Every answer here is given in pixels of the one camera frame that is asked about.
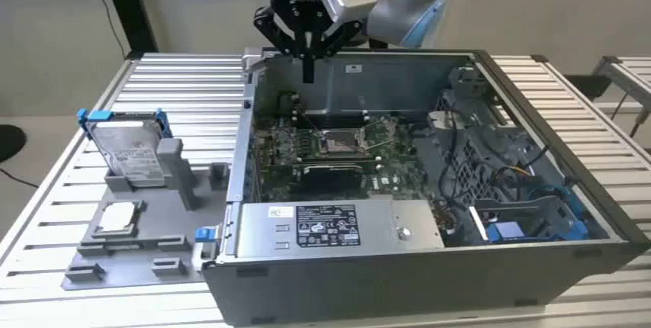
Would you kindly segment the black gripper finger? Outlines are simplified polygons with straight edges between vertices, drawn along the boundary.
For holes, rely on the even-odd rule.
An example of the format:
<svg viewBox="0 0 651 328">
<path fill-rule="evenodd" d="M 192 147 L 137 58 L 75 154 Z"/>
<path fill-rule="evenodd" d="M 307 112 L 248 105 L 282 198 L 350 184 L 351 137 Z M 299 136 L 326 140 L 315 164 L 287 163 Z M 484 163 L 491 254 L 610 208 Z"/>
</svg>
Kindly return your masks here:
<svg viewBox="0 0 651 328">
<path fill-rule="evenodd" d="M 327 34 L 327 29 L 334 27 L 334 24 L 327 25 L 327 23 L 328 20 L 319 19 L 311 30 L 311 45 L 308 49 L 310 83 L 315 82 L 315 61 L 334 56 L 362 31 L 362 22 L 356 20 L 343 23 L 331 34 Z"/>
<path fill-rule="evenodd" d="M 276 18 L 288 23 L 294 32 L 291 37 L 276 23 Z M 302 60 L 302 81 L 310 82 L 310 54 L 307 46 L 307 30 L 300 9 L 294 5 L 275 11 L 272 6 L 260 7 L 255 11 L 253 25 L 273 47 L 284 54 Z"/>
</svg>

